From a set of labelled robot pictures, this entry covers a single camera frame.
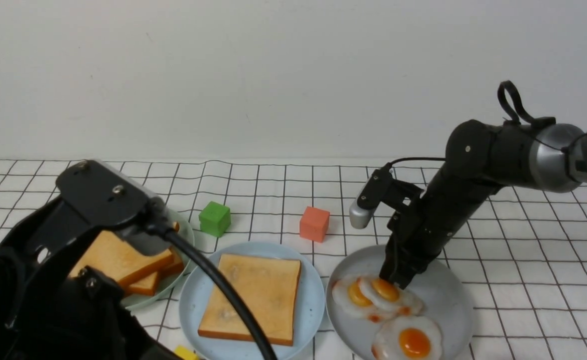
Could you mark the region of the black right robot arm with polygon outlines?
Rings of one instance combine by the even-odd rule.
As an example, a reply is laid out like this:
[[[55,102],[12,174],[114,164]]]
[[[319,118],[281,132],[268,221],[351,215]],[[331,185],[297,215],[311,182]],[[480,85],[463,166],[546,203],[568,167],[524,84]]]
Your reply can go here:
[[[424,273],[472,214],[505,187],[567,193],[587,183],[587,133],[570,124],[494,126],[468,120],[446,145],[442,166],[426,189],[393,178],[390,161],[375,170],[350,210],[394,209],[379,272],[405,289]]]

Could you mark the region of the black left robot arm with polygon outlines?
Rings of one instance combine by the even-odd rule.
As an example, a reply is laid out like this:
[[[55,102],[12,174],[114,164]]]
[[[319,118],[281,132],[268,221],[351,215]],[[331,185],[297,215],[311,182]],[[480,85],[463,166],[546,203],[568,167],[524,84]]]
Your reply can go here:
[[[174,360],[115,280],[94,266],[70,276],[105,230],[144,255],[166,250],[156,235],[132,237],[170,223],[163,200],[97,160],[70,166],[56,187],[0,242],[0,360]]]

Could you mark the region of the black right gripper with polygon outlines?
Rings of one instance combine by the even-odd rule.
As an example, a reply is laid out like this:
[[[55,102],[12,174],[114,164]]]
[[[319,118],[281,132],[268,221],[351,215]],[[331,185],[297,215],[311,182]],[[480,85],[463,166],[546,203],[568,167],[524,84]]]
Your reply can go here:
[[[445,195],[428,194],[413,202],[392,225],[379,278],[404,290],[423,274],[458,232],[456,210]]]

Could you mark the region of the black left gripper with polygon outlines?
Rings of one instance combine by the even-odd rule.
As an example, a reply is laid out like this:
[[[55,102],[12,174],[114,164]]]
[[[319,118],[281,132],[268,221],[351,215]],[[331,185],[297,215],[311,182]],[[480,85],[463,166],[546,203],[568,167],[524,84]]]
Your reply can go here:
[[[99,160],[56,178],[59,194],[0,242],[0,360],[175,360],[98,269],[70,272],[104,231],[164,219],[158,196]]]

